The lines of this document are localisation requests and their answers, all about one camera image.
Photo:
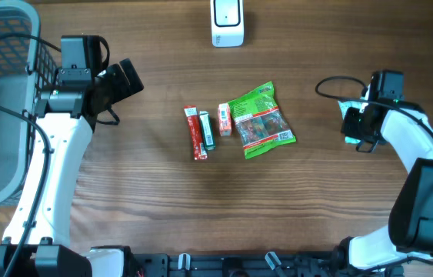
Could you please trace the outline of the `teal white tissue pack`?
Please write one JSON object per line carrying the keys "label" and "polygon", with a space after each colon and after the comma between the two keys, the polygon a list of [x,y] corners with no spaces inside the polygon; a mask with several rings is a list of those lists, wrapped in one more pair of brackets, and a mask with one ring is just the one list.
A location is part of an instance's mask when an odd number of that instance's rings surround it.
{"label": "teal white tissue pack", "polygon": [[[364,104],[362,104],[360,102],[353,102],[353,101],[346,101],[346,102],[338,101],[338,105],[339,105],[339,108],[341,110],[342,119],[345,119],[347,111],[350,108],[356,108],[356,109],[359,110],[360,113],[362,113],[364,111],[364,107],[365,107]],[[345,142],[347,144],[355,144],[355,145],[357,145],[360,142],[360,140],[356,139],[356,138],[352,138],[352,137],[346,136],[345,137]]]}

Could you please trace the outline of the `red stick pack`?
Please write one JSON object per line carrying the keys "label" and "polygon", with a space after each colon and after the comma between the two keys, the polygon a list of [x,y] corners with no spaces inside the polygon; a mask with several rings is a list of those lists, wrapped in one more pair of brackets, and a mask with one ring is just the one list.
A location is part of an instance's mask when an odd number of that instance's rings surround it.
{"label": "red stick pack", "polygon": [[184,113],[191,134],[194,160],[206,160],[208,154],[205,150],[205,145],[202,138],[197,108],[195,105],[186,105],[184,107]]}

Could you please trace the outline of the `small red candy pack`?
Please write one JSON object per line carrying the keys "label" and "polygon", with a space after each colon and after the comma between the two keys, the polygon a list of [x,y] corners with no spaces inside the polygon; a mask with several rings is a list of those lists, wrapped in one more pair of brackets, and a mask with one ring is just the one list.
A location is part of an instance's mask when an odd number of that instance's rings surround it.
{"label": "small red candy pack", "polygon": [[231,113],[228,103],[218,105],[218,130],[220,136],[231,135]]}

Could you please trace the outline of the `green stick pack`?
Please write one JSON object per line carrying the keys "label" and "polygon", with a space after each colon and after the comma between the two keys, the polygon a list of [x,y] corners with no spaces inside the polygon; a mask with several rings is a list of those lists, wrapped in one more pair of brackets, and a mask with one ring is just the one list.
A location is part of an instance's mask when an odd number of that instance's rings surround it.
{"label": "green stick pack", "polygon": [[202,138],[205,144],[205,149],[208,151],[215,150],[215,139],[209,113],[206,111],[200,111],[199,120],[202,127]]}

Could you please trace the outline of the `green snack bag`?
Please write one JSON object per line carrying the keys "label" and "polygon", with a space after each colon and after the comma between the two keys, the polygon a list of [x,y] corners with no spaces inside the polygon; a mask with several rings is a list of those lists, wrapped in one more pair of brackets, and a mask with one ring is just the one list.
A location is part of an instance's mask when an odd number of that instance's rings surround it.
{"label": "green snack bag", "polygon": [[246,159],[280,145],[296,142],[289,124],[275,101],[273,82],[266,82],[228,102]]}

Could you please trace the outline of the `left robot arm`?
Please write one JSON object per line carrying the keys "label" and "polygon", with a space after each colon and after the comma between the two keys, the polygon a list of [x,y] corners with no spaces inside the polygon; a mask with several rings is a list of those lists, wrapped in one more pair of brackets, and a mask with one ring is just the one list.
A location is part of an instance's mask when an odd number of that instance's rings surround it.
{"label": "left robot arm", "polygon": [[109,61],[98,35],[65,35],[62,64],[38,93],[27,123],[35,130],[32,160],[18,208],[0,243],[0,276],[138,276],[128,246],[69,248],[72,198],[98,115],[144,86],[130,60]]}

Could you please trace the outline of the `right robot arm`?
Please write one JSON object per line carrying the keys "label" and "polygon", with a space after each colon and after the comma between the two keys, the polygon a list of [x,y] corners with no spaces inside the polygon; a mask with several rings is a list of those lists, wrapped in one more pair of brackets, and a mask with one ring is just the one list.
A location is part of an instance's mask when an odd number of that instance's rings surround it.
{"label": "right robot arm", "polygon": [[359,274],[410,261],[433,265],[433,128],[419,105],[405,101],[403,84],[401,72],[376,71],[360,98],[336,98],[351,103],[341,131],[358,140],[356,150],[365,143],[371,150],[389,144],[408,173],[388,224],[338,247],[345,259],[340,267]]}

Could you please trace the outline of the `white barcode scanner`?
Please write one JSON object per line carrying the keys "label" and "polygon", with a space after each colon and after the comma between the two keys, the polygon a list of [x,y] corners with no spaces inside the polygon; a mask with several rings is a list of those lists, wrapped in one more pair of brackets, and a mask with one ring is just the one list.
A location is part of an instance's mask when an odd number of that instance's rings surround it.
{"label": "white barcode scanner", "polygon": [[243,45],[245,37],[242,0],[211,0],[212,44],[216,48]]}

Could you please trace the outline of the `grey plastic shopping basket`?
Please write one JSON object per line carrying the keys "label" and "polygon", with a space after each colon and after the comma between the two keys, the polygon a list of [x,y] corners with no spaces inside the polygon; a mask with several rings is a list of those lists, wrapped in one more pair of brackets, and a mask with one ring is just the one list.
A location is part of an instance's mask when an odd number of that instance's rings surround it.
{"label": "grey plastic shopping basket", "polygon": [[[24,1],[0,1],[0,105],[30,115],[38,91],[52,81],[57,65],[39,37],[40,18]],[[32,157],[34,130],[0,111],[0,205],[15,205]]]}

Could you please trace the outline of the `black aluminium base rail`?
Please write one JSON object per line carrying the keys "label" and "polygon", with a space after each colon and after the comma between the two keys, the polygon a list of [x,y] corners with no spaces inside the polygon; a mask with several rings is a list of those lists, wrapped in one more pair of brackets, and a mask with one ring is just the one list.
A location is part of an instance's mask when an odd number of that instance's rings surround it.
{"label": "black aluminium base rail", "polygon": [[346,264],[336,252],[279,255],[134,254],[128,276],[134,277],[329,277],[403,276],[400,265],[367,272]]}

